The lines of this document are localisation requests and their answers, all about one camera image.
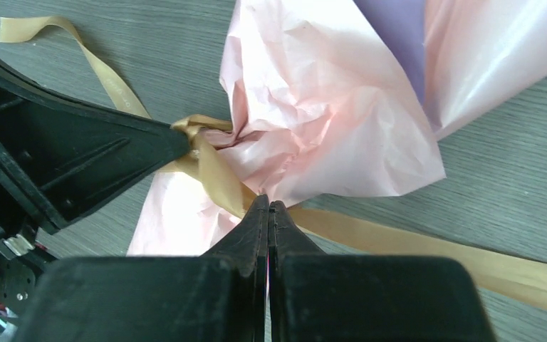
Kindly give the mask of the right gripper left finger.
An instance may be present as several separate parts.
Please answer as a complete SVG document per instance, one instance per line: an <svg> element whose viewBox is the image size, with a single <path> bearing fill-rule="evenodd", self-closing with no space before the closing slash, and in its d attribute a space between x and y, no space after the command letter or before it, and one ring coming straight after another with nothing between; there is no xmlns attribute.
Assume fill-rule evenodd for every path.
<svg viewBox="0 0 547 342"><path fill-rule="evenodd" d="M268 197L258 196L201 256L53 262L14 340L262 341L268 211Z"/></svg>

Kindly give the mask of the pink flower bouquet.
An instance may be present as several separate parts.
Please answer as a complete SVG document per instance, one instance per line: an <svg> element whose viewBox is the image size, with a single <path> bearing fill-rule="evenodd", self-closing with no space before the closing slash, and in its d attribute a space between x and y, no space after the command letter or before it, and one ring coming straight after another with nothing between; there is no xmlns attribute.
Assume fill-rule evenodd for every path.
<svg viewBox="0 0 547 342"><path fill-rule="evenodd" d="M130 255L204 253L245 189L292 206L405 195L445 176L440 139L547 76L547 1L238 1L219 80L231 118L174 128Z"/></svg>

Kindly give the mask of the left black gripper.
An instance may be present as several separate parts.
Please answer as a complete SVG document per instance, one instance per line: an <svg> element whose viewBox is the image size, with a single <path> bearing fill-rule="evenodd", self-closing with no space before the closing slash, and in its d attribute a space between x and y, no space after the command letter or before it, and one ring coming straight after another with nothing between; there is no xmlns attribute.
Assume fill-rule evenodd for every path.
<svg viewBox="0 0 547 342"><path fill-rule="evenodd" d="M14 341L56 341L36 241L91 215L189 151L169 125L43 88L0 59L0 321Z"/></svg>

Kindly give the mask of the tan ribbon bow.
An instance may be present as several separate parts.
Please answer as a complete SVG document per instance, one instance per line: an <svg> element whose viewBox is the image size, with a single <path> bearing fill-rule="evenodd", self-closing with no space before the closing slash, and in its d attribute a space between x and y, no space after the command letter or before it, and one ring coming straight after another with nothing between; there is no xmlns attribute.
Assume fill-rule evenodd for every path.
<svg viewBox="0 0 547 342"><path fill-rule="evenodd" d="M174 123L172 129L189 139L191 149L162 170L191 177L201 183L214 204L234 216L245 218L255 194L239 181L215 148L199 134L202 128L228 131L231 123L205 115L191 115ZM547 263L448 242L321 209L294 207L290 214L301 230L364 252L455 259L467 268L478 286L547 310Z"/></svg>

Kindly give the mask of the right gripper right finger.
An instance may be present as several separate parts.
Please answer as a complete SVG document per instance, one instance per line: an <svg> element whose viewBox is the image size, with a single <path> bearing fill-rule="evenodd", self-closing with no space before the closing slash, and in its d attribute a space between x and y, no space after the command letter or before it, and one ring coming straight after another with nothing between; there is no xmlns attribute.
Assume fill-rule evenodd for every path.
<svg viewBox="0 0 547 342"><path fill-rule="evenodd" d="M474 282L438 256L327 254L269 207L273 341L494 341Z"/></svg>

